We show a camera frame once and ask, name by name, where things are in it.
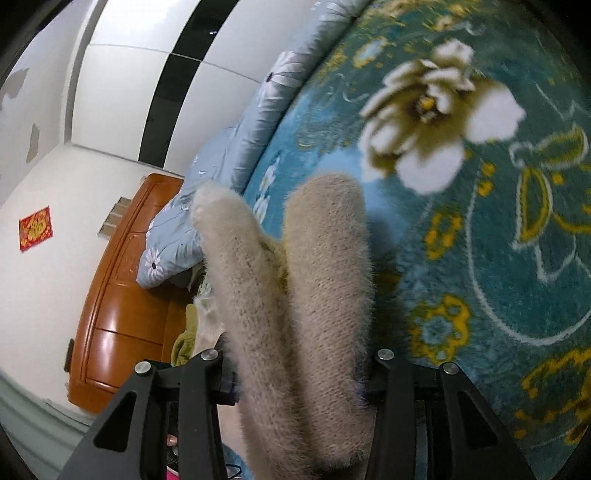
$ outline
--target teal floral blanket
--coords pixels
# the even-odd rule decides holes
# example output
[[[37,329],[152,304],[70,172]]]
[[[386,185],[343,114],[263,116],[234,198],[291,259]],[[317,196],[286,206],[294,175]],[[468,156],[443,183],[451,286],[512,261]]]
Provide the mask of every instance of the teal floral blanket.
[[[306,178],[359,179],[372,347],[457,362],[542,480],[591,421],[590,92],[523,7],[377,0],[304,85],[245,192],[280,236]]]

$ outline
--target wooden headboard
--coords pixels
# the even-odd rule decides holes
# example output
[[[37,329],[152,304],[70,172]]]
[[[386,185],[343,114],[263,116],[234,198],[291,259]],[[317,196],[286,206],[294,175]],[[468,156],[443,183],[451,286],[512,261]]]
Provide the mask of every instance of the wooden headboard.
[[[185,329],[189,292],[169,284],[144,290],[135,281],[145,233],[182,180],[152,174],[129,205],[90,285],[70,363],[68,399],[99,413],[137,362],[170,362]]]

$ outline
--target pink object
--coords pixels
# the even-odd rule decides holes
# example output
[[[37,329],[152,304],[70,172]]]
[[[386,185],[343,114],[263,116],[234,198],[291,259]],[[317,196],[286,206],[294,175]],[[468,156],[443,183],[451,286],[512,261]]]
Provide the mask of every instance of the pink object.
[[[178,473],[166,467],[166,480],[178,480]]]

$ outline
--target flower center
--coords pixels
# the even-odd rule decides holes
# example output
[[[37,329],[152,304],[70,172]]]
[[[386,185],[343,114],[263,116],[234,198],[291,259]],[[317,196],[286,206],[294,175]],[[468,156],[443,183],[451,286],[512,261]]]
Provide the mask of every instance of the flower center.
[[[417,102],[417,112],[421,121],[428,122],[437,116],[437,101],[435,97],[424,95]]]

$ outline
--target red paper with gold character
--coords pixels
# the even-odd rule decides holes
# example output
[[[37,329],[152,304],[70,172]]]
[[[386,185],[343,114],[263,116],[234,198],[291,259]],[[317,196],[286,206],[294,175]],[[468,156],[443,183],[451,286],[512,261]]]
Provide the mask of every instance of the red paper with gold character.
[[[51,228],[49,207],[45,207],[43,210],[39,210],[27,218],[19,220],[18,233],[21,252],[29,250],[31,247],[51,238],[53,236],[53,229]]]

